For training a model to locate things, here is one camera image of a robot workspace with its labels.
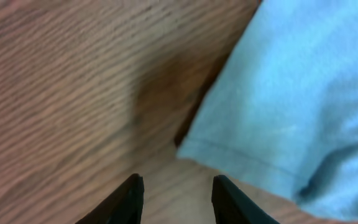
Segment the wood grain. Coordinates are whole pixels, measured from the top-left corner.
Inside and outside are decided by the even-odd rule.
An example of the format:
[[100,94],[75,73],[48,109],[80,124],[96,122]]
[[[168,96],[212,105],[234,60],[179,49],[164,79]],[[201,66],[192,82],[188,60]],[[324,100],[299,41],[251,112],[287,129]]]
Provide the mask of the wood grain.
[[[74,223],[131,173],[142,223],[214,223],[173,138],[257,1],[0,1],[0,223]],[[334,223],[236,182],[281,223]]]

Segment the brown wood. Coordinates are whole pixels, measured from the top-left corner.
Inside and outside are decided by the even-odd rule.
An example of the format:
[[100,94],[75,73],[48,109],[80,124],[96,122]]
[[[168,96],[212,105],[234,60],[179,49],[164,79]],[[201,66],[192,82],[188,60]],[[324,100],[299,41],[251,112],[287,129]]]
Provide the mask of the brown wood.
[[[0,1],[0,223],[74,223],[134,172],[142,223],[214,223],[218,172],[173,138],[256,5]],[[281,223],[334,223],[236,184]]]

